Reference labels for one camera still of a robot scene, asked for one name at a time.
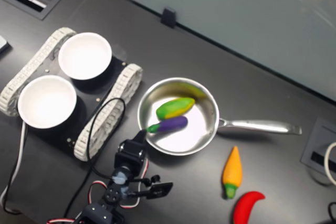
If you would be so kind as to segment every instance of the purple eggplant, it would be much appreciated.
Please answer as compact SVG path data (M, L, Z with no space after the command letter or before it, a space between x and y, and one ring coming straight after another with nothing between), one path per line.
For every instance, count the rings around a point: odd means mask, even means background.
M177 116L175 118L169 118L158 124L153 124L147 128L147 132L156 133L156 132L167 132L167 131L176 131L183 127L186 127L188 124L188 119L185 116Z

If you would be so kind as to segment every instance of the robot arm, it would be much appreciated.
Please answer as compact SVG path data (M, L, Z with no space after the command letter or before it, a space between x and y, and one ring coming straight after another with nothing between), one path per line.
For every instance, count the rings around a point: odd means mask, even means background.
M114 171L104 195L97 202L89 204L74 224L123 224L124 217L117 212L121 200L136 197L157 199L170 192L173 183L158 184L159 175L151 179L135 179L140 174L146 156L145 136L146 130L141 130L134 139L125 140L119 145L114 158ZM143 183L149 190L129 192L129 184L136 182Z

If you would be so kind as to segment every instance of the dark gray table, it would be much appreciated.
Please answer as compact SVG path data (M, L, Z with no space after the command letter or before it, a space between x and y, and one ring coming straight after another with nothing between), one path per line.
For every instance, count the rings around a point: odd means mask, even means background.
M138 131L136 109L142 94L168 77L187 77L206 86L225 118L281 120L303 128L302 136L217 135L201 152L181 158L149 149L148 175L160 174L162 181L173 181L174 188L165 198L143 200L135 209L122 210L127 223L228 223L235 200L222 199L220 177L234 145L243 164L237 198L250 190L266 195L255 205L250 224L313 224L328 219L327 204L336 199L335 188L315 183L300 158L318 116L336 123L334 106L197 37L163 26L156 16L126 0L62 0L43 22L0 1L0 33L13 46L0 56L0 89L62 26L100 33L125 51L127 62L144 69L126 118L98 162L104 173L112 171L118 144ZM4 188L18 151L19 119L0 114L0 133L0 188ZM9 206L38 223L61 217L85 174L85 166L29 136ZM87 188L72 217L86 205Z

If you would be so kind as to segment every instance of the stainless steel pan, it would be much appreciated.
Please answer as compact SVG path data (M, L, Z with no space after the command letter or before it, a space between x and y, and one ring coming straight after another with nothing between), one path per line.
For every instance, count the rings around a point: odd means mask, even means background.
M140 129L158 123L156 110L163 103L178 97L194 98L195 105L185 114L188 125L169 133L147 134L147 141L160 152L183 156L206 147L219 127L237 127L280 134L301 134L301 127L267 120L229 121L219 118L218 106L210 92L196 81L186 78L162 80L148 89L138 108Z

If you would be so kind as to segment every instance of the red chili pepper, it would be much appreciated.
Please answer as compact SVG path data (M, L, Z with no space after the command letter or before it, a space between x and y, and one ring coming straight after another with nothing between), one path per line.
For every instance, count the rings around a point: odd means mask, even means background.
M254 203L264 198L264 195L258 191L249 191L248 193L245 193L239 199L235 207L235 211L233 213L233 223L247 224Z

